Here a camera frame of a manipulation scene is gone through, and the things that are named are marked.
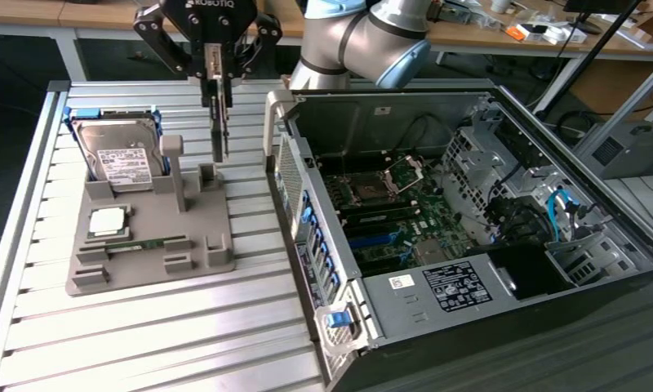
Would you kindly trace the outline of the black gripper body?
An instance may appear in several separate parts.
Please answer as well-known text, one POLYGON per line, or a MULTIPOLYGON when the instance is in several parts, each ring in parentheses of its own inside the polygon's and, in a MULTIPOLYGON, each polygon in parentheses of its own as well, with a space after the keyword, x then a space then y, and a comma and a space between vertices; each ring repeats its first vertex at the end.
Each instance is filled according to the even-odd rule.
POLYGON ((194 40, 200 34, 204 42, 220 43, 222 38, 236 42, 258 17, 258 5, 248 1, 162 1, 164 16, 194 40))

